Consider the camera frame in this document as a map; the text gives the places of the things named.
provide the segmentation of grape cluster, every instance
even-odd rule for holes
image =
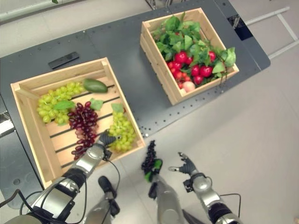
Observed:
[[[109,134],[120,136],[110,147],[117,152],[126,152],[132,149],[132,143],[136,137],[134,128],[128,118],[122,112],[113,111],[113,124],[110,126]]]
[[[144,174],[147,174],[148,172],[152,171],[155,165],[155,159],[156,159],[155,146],[156,146],[155,140],[151,141],[148,146],[147,156],[145,158],[145,161],[141,165],[141,169],[144,171]]]
[[[91,147],[97,137],[97,113],[90,108],[91,102],[87,101],[83,106],[77,103],[76,108],[67,114],[71,129],[76,129],[76,135],[79,139],[78,146],[71,153],[75,155],[74,160],[79,159],[86,150]]]
[[[73,95],[80,94],[85,91],[80,82],[70,82],[66,86],[61,86],[56,90],[49,90],[47,94],[38,99],[38,108],[36,109],[44,123],[51,122],[55,119],[55,123],[67,123],[69,117],[67,116],[68,110],[55,110],[53,109],[61,100],[69,100]]]

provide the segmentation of avocado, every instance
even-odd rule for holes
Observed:
[[[99,80],[86,78],[83,80],[84,88],[89,92],[107,92],[107,86]]]

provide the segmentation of wooden crate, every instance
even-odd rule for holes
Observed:
[[[180,18],[183,14],[176,13],[174,16]],[[165,60],[163,59],[162,54],[160,53],[153,37],[152,32],[155,31],[160,24],[173,15],[168,15],[160,17],[157,19],[149,20],[142,22],[142,30],[140,36],[140,45],[145,52],[148,60],[150,61],[154,71],[157,74],[159,81],[161,82],[170,102],[172,105],[177,104],[183,100],[186,100],[192,96],[195,96],[203,91],[206,91],[214,86],[217,86],[221,83],[221,79],[218,78],[214,81],[211,81],[205,85],[202,85],[196,88],[194,91],[186,93],[185,90],[180,90],[174,77],[172,76]],[[200,35],[204,39],[208,39],[211,42],[211,45],[219,47],[220,49],[226,49],[221,39],[217,35],[213,26],[211,25],[209,19],[206,17],[205,13],[201,8],[189,10],[185,12],[185,21],[197,21],[200,23]],[[229,74],[227,79],[231,78],[234,74],[239,71],[236,64],[233,67],[228,69]]]
[[[78,139],[75,130],[71,130],[69,125],[58,126],[54,122],[43,123],[36,111],[38,99],[48,90],[54,90],[71,81],[80,82],[85,78],[100,80],[108,86],[108,93],[83,92],[72,99],[76,103],[85,103],[91,98],[104,101],[103,107],[97,112],[99,116],[98,133],[103,132],[113,123],[111,104],[122,103],[137,135],[132,150],[126,153],[113,151],[110,159],[119,159],[145,146],[107,58],[12,83],[14,98],[44,187],[49,186],[54,179],[60,177],[71,166],[74,158],[71,151],[74,150]]]

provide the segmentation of red radish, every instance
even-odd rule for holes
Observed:
[[[190,79],[189,76],[186,76],[186,77],[184,78],[184,80],[185,80],[185,82],[189,82],[189,81],[191,81],[191,79]]]
[[[168,65],[168,68],[169,68],[169,69],[172,69],[172,68],[173,68],[173,62],[168,62],[167,65]]]
[[[194,65],[191,68],[191,75],[192,76],[199,76],[199,66],[198,66],[198,64]]]
[[[193,57],[187,57],[185,63],[186,64],[191,64],[193,62]]]
[[[182,63],[173,61],[173,68],[178,70],[181,69],[182,66],[183,66]]]
[[[210,56],[211,62],[213,62],[216,59],[216,54],[213,51],[209,51],[209,56]]]
[[[174,60],[179,63],[185,63],[187,57],[188,56],[187,56],[186,52],[181,51],[181,52],[175,54]]]
[[[180,80],[183,77],[183,74],[180,70],[176,70],[176,72],[173,74],[173,77],[177,80]]]
[[[201,84],[201,82],[202,82],[203,80],[204,80],[204,78],[201,77],[201,76],[195,76],[195,77],[193,77],[193,81],[194,81],[194,83],[195,83],[196,85]]]
[[[170,72],[174,74],[177,70],[175,68],[170,69]]]
[[[199,75],[202,77],[209,77],[212,74],[213,68],[210,66],[201,66],[199,69]]]

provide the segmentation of cable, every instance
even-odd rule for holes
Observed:
[[[238,211],[238,217],[240,218],[240,212],[241,212],[241,195],[238,193],[232,193],[232,194],[225,194],[225,195],[220,195],[222,196],[230,196],[230,195],[237,195],[239,196],[239,211]]]
[[[34,195],[34,194],[37,194],[37,193],[41,193],[41,192],[42,192],[41,190],[36,191],[36,192],[33,192],[33,193],[31,193],[30,195],[28,195],[28,196],[25,198],[25,200],[27,201],[28,198],[30,198],[30,196],[32,196],[32,195]],[[22,204],[21,204],[21,206],[20,206],[20,216],[23,215],[23,214],[22,214],[23,206],[24,206],[24,202],[22,202]]]
[[[117,189],[118,189],[118,187],[119,187],[119,185],[120,185],[120,181],[121,181],[121,174],[120,174],[118,168],[116,167],[116,165],[115,165],[114,163],[112,163],[109,159],[106,159],[106,160],[107,160],[108,162],[110,162],[110,163],[115,167],[115,169],[116,169],[116,171],[117,171],[117,174],[118,174],[118,182],[117,182],[116,189],[115,189],[115,191],[117,192]],[[105,219],[106,219],[108,213],[110,212],[110,209],[111,209],[111,203],[110,203],[110,205],[109,205],[108,211],[106,212],[106,214],[105,214],[105,216],[104,216],[104,219],[103,219],[103,221],[101,222],[101,224],[104,223],[104,221],[105,221]]]
[[[26,201],[24,195],[22,194],[22,192],[20,191],[20,189],[15,190],[14,193],[13,193],[13,195],[12,195],[9,199],[7,199],[7,200],[1,202],[1,203],[0,203],[0,208],[1,208],[2,206],[6,205],[7,203],[11,202],[11,201],[16,197],[17,194],[19,194],[20,198],[22,199],[22,201],[24,202],[24,204],[29,208],[29,210],[30,210],[31,212],[34,212],[34,210],[33,210],[33,209],[30,207],[30,205],[27,203],[27,201]]]
[[[48,191],[47,194],[45,195],[45,198],[49,195],[49,193],[50,193],[50,192],[51,192],[51,191],[52,191],[52,190],[53,190],[53,189],[54,189],[60,182],[54,184],[54,185],[49,189],[49,191]],[[82,222],[82,220],[83,220],[84,217],[85,217],[86,207],[87,207],[87,183],[86,183],[86,179],[84,180],[84,184],[85,184],[85,203],[84,203],[83,215],[82,215],[82,218],[80,219],[80,221],[78,221],[78,222],[76,222],[76,223],[71,223],[71,224],[79,224],[80,222]],[[0,203],[0,208],[1,208],[2,206],[4,206],[5,204],[9,203],[10,201],[12,201],[12,200],[16,197],[16,195],[19,194],[20,198],[21,198],[22,201],[23,201],[23,203],[21,204],[21,207],[20,207],[20,215],[22,215],[22,208],[23,208],[23,206],[24,206],[24,204],[25,204],[25,205],[27,206],[27,208],[28,208],[33,214],[35,214],[36,216],[38,216],[38,217],[40,217],[40,218],[42,218],[42,219],[44,219],[44,220],[47,220],[47,221],[49,221],[49,222],[51,222],[51,223],[54,223],[54,224],[68,224],[68,223],[66,223],[66,222],[64,222],[64,221],[60,221],[60,220],[58,220],[58,219],[56,219],[56,218],[51,218],[51,217],[50,217],[50,218],[47,218],[47,217],[44,217],[43,215],[40,215],[40,214],[38,214],[36,211],[33,210],[33,208],[28,204],[27,199],[28,199],[30,196],[32,196],[33,194],[40,193],[40,192],[38,192],[38,191],[33,192],[33,193],[31,193],[30,195],[28,195],[28,196],[25,198],[24,195],[22,194],[22,192],[21,192],[19,189],[17,189],[17,190],[15,190],[15,192],[13,193],[13,195],[12,195],[9,199],[7,199],[7,200],[5,200],[5,201],[3,201],[3,202]]]

